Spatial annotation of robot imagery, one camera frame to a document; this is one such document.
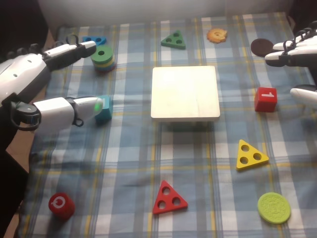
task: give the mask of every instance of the lime green disc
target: lime green disc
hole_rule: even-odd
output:
[[[273,224],[284,223],[291,216],[288,201],[275,192],[268,192],[259,198],[258,210],[264,220]]]
[[[95,64],[105,64],[112,60],[113,52],[110,46],[97,46],[96,52],[91,55]]]

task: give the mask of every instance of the white wall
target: white wall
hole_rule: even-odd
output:
[[[38,0],[52,30],[195,16],[288,11],[293,0]]]

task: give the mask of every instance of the plaid tablecloth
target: plaid tablecloth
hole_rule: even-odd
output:
[[[228,31],[225,43],[206,38]],[[161,47],[180,30],[186,50]],[[284,13],[196,18],[110,27],[63,28],[68,34],[107,37],[117,69],[95,73],[90,58],[53,73],[47,98],[111,95],[110,123],[94,120],[53,135],[36,136],[30,177],[21,208],[23,238],[304,238],[317,236],[316,115],[296,104],[290,89],[312,79],[305,68],[270,67],[251,53],[256,38],[292,38]],[[152,69],[216,66],[220,120],[207,131],[173,132],[150,117]],[[256,113],[258,87],[275,87],[274,113]],[[238,173],[239,140],[269,156],[269,164]],[[161,181],[188,202],[188,210],[152,214]],[[271,225],[258,214],[266,192],[285,196],[292,215]],[[63,223],[48,208],[66,192],[76,205]]]

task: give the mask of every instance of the teal cube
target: teal cube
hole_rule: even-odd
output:
[[[111,120],[113,104],[112,104],[112,100],[110,96],[103,95],[103,96],[97,96],[97,97],[101,98],[104,102],[102,111],[98,115],[95,116],[96,123],[100,125]]]

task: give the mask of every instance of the wooden floor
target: wooden floor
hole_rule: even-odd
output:
[[[44,48],[51,47],[54,39],[51,33],[48,33]],[[33,101],[39,101],[45,96],[45,89],[43,89]],[[33,143],[34,134],[29,131],[19,131],[15,135],[13,141],[7,148],[7,152],[26,170],[29,171],[29,153]],[[4,238],[13,238],[15,229],[19,222],[18,214],[15,214],[11,220],[9,227],[6,230]]]

